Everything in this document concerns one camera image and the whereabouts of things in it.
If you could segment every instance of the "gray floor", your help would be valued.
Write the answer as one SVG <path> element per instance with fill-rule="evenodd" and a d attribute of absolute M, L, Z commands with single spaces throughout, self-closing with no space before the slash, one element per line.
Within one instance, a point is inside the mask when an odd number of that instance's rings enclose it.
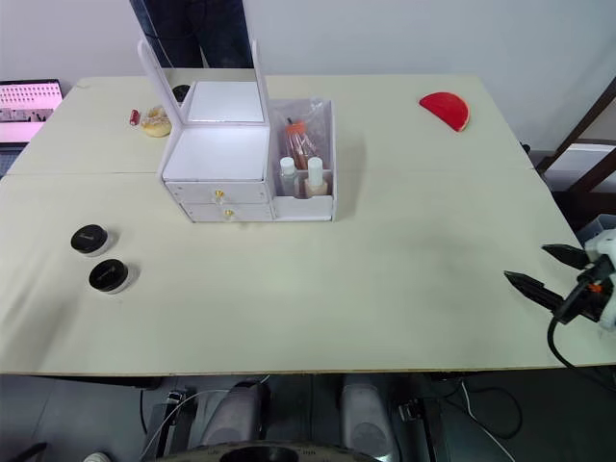
<path fill-rule="evenodd" d="M 145 418 L 153 404 L 174 388 L 198 391 L 228 389 L 242 377 L 174 377 L 155 391 L 144 393 Z M 521 433 L 503 444 L 518 461 L 616 460 L 616 398 L 567 371 L 491 372 L 468 379 L 471 388 L 502 386 L 522 404 Z M 268 439 L 312 440 L 340 444 L 336 405 L 337 375 L 273 376 L 268 384 L 273 402 Z M 439 390 L 450 389 L 448 383 Z M 41 460 L 81 461 L 102 450 L 115 462 L 135 462 L 143 445 L 139 418 L 140 391 L 135 388 L 22 376 L 0 377 L 0 461 L 45 441 Z M 193 425 L 195 443 L 223 393 L 199 400 Z M 477 417 L 507 429 L 511 404 L 498 394 L 471 394 Z M 442 403 L 447 446 L 452 462 L 506 461 L 500 450 L 465 415 Z M 405 462 L 414 462 L 416 444 L 408 427 L 392 414 Z"/>

